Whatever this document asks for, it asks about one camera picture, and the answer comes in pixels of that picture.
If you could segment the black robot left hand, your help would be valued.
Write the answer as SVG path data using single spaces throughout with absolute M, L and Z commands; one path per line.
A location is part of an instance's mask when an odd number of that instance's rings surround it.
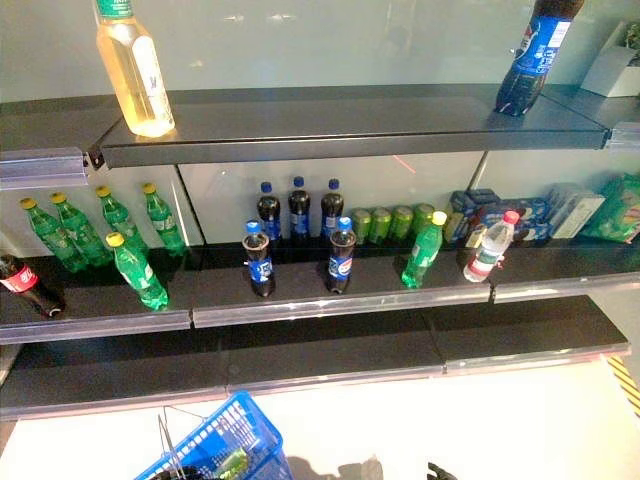
M 205 480 L 206 476 L 193 466 L 183 466 L 174 470 L 164 470 L 156 474 L 153 480 Z

